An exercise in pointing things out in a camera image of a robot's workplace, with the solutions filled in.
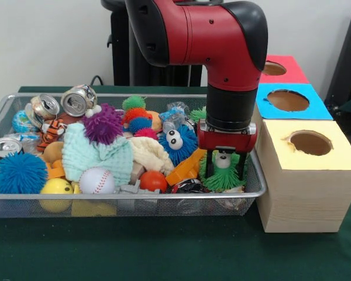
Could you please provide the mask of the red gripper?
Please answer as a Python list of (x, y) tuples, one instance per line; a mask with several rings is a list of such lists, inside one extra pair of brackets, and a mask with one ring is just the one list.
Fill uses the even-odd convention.
[(212, 128), (206, 120), (197, 123), (198, 146), (207, 150), (205, 178), (214, 175), (213, 150), (231, 150), (239, 154), (238, 176), (243, 180), (247, 152), (251, 152), (257, 139), (257, 126), (251, 122), (249, 126), (238, 132), (225, 132)]

